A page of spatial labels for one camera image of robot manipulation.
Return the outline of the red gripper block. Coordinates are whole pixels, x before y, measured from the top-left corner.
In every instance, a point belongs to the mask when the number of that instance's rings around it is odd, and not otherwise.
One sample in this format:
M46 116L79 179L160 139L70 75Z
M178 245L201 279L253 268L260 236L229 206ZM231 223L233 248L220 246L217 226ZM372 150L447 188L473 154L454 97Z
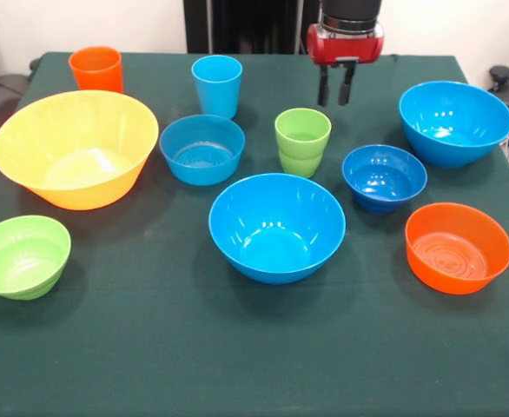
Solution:
M317 103L327 106L329 96L328 65L341 65L345 69L340 84L338 104L349 103L352 82L358 63L373 63L380 57L384 44L384 30L377 23L372 32L349 35L327 30L313 23L307 30L307 54L314 64L320 65Z

